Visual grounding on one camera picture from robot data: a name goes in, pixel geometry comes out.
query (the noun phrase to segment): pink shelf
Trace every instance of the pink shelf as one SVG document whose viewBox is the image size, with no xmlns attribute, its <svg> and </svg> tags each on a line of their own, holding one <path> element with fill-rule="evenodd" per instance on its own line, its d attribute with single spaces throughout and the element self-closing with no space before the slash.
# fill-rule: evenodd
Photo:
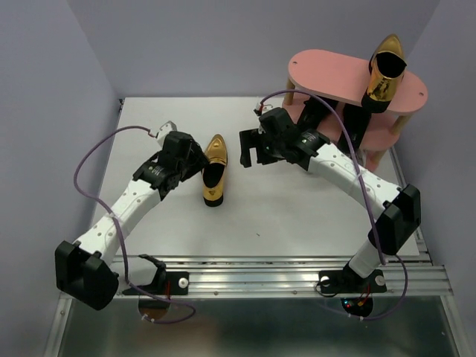
<svg viewBox="0 0 476 357">
<path fill-rule="evenodd" d="M 297 88 L 317 95 L 360 106 L 368 86 L 368 60 L 324 50 L 306 50 L 289 61 L 289 79 Z M 411 115 L 428 99 L 425 84 L 406 71 L 399 89 L 390 103 L 388 114 Z"/>
</svg>

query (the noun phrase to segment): shoe heel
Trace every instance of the shoe heel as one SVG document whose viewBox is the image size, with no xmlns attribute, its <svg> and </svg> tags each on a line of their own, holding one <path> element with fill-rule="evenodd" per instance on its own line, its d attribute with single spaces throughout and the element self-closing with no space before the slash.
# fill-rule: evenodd
<svg viewBox="0 0 476 357">
<path fill-rule="evenodd" d="M 219 199 L 216 199 L 215 201 L 209 201 L 205 197 L 203 198 L 203 200 L 205 201 L 205 204 L 208 207 L 218 207 L 223 203 L 223 196 L 224 195 L 222 195 L 222 197 L 220 197 Z"/>
</svg>

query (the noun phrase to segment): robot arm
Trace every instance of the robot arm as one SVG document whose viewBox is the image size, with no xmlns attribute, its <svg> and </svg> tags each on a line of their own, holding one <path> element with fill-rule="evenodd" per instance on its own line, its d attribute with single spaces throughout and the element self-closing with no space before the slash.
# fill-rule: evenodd
<svg viewBox="0 0 476 357">
<path fill-rule="evenodd" d="M 251 166 L 249 150 L 255 148 L 258 164 L 271 164 L 280 160 L 297 164 L 309 173 L 324 177 L 365 207 L 353 162 L 316 130 L 309 128 L 303 132 L 303 129 L 306 128 L 292 122 L 285 109 L 275 108 L 266 112 L 260 116 L 258 129 L 239 134 L 241 164 L 244 167 Z M 419 191 L 411 185 L 402 189 L 363 167 L 360 167 L 360 171 L 381 237 L 382 253 L 395 255 L 420 224 Z M 379 265 L 379 253 L 373 232 L 370 231 L 368 240 L 342 271 L 321 272 L 330 280 L 328 286 L 322 286 L 323 293 L 361 292 L 362 287 L 371 284 L 376 275 L 382 275 L 381 271 L 376 270 Z M 384 288 L 376 286 L 372 291 L 385 292 Z"/>
<path fill-rule="evenodd" d="M 120 247 L 112 217 L 119 221 L 126 239 L 141 219 L 180 181 L 194 176 L 208 164 L 207 157 L 193 138 L 174 129 L 174 125 L 169 125 L 159 130 L 158 142 L 163 144 L 163 150 L 133 174 L 126 190 L 112 206 L 113 215 L 104 215 L 72 244 L 66 241 L 59 244 L 55 251 L 58 289 L 99 310 L 111 301 L 118 289 L 122 291 L 128 287 L 123 278 L 118 279 L 117 267 L 112 266 Z M 134 279 L 140 275 L 139 280 L 135 279 L 138 285 L 151 283 L 155 277 L 164 278 L 165 265 L 162 262 L 147 255 L 140 257 L 145 263 L 154 264 L 157 272 L 135 267 Z"/>
</svg>

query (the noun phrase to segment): gold high heel shoe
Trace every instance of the gold high heel shoe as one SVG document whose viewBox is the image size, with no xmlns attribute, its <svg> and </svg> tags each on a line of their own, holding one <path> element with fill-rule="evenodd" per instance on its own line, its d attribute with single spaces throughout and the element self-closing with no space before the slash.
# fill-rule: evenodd
<svg viewBox="0 0 476 357">
<path fill-rule="evenodd" d="M 203 169 L 203 199 L 209 207 L 220 206 L 223 202 L 223 186 L 228 154 L 225 140 L 216 134 L 205 150 L 210 164 Z"/>
<path fill-rule="evenodd" d="M 370 59 L 370 83 L 361 101 L 362 108 L 371 113 L 387 110 L 406 66 L 399 37 L 394 33 L 387 36 Z"/>
</svg>

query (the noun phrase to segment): screw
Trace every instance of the screw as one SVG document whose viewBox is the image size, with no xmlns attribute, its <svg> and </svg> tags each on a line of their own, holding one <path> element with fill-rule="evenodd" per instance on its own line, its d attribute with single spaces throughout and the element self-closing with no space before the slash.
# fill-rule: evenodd
<svg viewBox="0 0 476 357">
<path fill-rule="evenodd" d="M 188 286 L 188 280 L 184 277 L 181 277 L 178 281 L 178 286 L 180 286 L 182 289 L 185 289 Z"/>
<path fill-rule="evenodd" d="M 383 286 L 385 285 L 385 278 L 381 275 L 378 275 L 375 277 L 375 282 L 378 286 Z"/>
</svg>

